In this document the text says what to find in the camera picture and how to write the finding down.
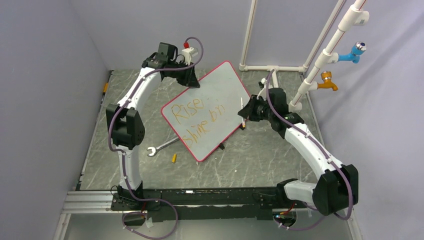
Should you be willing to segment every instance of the orange faucet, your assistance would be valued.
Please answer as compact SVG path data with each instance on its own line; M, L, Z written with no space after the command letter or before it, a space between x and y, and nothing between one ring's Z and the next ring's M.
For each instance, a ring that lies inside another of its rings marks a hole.
M321 73L321 79L324 83L318 83L319 89L332 89L333 91L337 91L339 88L331 81L332 74L331 71L323 71Z

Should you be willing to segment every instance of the robotic arm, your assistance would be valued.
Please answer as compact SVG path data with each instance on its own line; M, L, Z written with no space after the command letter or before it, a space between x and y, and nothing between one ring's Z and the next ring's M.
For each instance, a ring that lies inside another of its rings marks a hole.
M269 89L268 96L272 106L286 120L285 122L276 116L268 101L257 95L251 96L238 115L253 122L269 121L272 129L299 151L318 179L316 184L301 182L295 178L280 182L276 188L277 199L281 202L297 200L315 205L324 216L349 206L348 188L351 189L353 197L352 205L358 203L357 169L353 165L343 165L332 156L311 134L304 120L297 113L289 112L286 93L282 88ZM346 176L349 186L345 184L335 166Z
M106 108L107 128L111 133L109 137L119 155L120 181L117 191L119 196L127 201L134 201L129 193L130 190L134 190L137 198L143 198L143 181L139 171L139 145L145 136L145 127L140 112L148 97L159 87L165 77L175 78L180 85L186 87L200 87L191 62L191 58L198 54L197 49L187 45L182 50L184 60L180 62L177 62L177 53L176 46L161 42L158 51L143 62L137 80L128 93L117 104L109 104Z
M158 52L143 62L138 78L128 93L117 104L110 104L106 108L109 139L116 146L114 150L118 152L120 161L121 178L117 192L126 201L136 203L136 199L144 199L138 152L145 127L139 112L149 95L158 88L164 77L176 78L183 86L200 87L191 62L197 50L187 46L182 51L184 60L181 62L176 61L177 52L174 45L160 43ZM280 203L296 200L315 205L324 216L355 205L358 202L357 169L353 165L343 165L332 156L309 132L303 119L297 113L289 112L283 89L268 89L267 85L267 91L266 100L262 96L252 95L238 115L253 122L269 121L272 129L300 152L318 179L316 184L295 178L278 183L277 200Z

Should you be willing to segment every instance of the white connector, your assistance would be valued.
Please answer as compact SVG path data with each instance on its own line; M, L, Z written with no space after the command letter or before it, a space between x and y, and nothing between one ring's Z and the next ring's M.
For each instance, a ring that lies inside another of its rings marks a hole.
M248 70L248 66L246 64L239 64L238 65L238 70L242 71L242 72L246 72Z
M292 102L288 103L288 111L289 112L299 112L302 110L302 103L298 102L296 105L294 105Z
M260 80L260 83L263 84L264 86L267 84L267 79L264 77Z
M192 58L199 54L199 51L195 47L188 47L181 50L181 54L184 57L184 63L188 66L192 63Z
M368 23L370 19L370 13L368 11L362 11L362 13L357 18L356 22L353 24L354 26L363 26Z
M337 61L339 61L339 54L337 52L333 52L328 59L327 64L335 64Z
M357 19L359 19L361 13L362 10L357 9L353 4L350 5L346 14L343 16L340 23L338 24L338 29L342 32L349 31L349 29L351 29L351 27L356 23Z
M303 94L308 92L311 85L312 85L312 83L309 83L309 82L303 80L303 83L300 85L300 87L297 91L303 95Z
M323 68L328 62L330 62L330 60L332 59L333 54L332 53L328 53L326 51L326 49L324 48L321 52L321 54L318 56L318 58L315 61L315 67L317 67L318 69Z
M309 86L309 91L313 91L313 90L317 90L317 89L318 89L318 82L312 81L310 83L310 86Z
M268 65L268 66L266 66L266 70L268 72L271 72L272 70L274 70L274 72L277 72L279 70L279 66L277 66L277 65Z

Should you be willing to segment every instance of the gray wall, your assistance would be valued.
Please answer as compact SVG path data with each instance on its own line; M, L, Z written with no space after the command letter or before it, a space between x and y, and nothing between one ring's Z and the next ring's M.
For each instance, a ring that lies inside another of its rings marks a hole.
M246 64L302 66L336 3L258 0Z
M0 233L53 238L99 111L107 69L67 0L0 7Z
M348 53L356 41L368 50L358 64L322 69L339 90L312 92L312 101L327 147L359 170L355 212L365 239L424 239L424 2L370 0L364 9L368 24L353 27L335 51Z
M71 2L109 69L138 69L160 42L181 49L190 36L198 37L205 47L199 67L214 67L225 60L237 66L251 5L246 0Z
M199 67L238 66L250 0L71 0L110 69L138 69L159 42L205 46ZM258 0L248 65L302 66L337 0Z

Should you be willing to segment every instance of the white pvc pipe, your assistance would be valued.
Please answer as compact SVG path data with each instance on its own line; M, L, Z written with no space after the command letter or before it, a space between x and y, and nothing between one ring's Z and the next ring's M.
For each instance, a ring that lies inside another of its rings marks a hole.
M332 27L334 21L336 20L337 15L339 14L339 12L342 9L345 2L346 2L346 0L338 0L336 5L334 6L334 9L332 10L330 17L328 18L327 22L325 23L324 28L322 29L321 33L319 34L318 39L315 42L315 45L313 46L312 50L309 53L309 56L307 57L305 63L303 64L303 67L305 69L309 68L309 64L311 64L312 59L317 54L318 48L323 43L324 38L327 36L327 33L329 32L330 28Z
M278 88L277 71L272 72L272 83L274 88Z
M241 52L240 67L244 67L246 65L246 58L248 56L249 42L251 40L251 35L252 35L253 21L255 20L256 6L257 6L257 0L252 0L251 5L250 5L249 18L247 20L246 34L244 36L243 50Z
M241 70L242 71L290 71L290 72L300 72L303 73L305 69L303 66L249 66L245 65Z
M327 47L322 50L321 54L316 59L312 70L307 75L306 79L303 80L293 100L291 100L288 104L288 110L290 112L300 111L302 109L302 105L299 103L302 95L304 95L311 87L311 83L315 76L318 74L318 71L320 71L320 69L329 62L334 48L339 43L340 39L342 39L345 32L355 24L358 15L361 14L361 8L364 6L366 1L367 0L356 0L355 3L352 4L344 14L343 18L337 26L337 31L332 36Z

